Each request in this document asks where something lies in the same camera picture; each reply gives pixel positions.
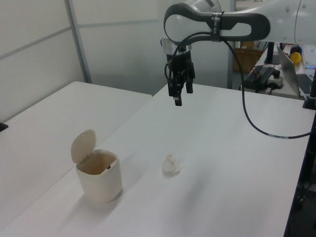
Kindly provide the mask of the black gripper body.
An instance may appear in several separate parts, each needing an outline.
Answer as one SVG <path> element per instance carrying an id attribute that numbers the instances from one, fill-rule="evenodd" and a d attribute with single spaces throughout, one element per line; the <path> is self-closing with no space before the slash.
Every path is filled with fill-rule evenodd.
<path id="1" fill-rule="evenodd" d="M 190 50 L 177 52 L 176 55 L 167 54 L 166 58 L 168 69 L 172 74 L 195 73 Z"/>

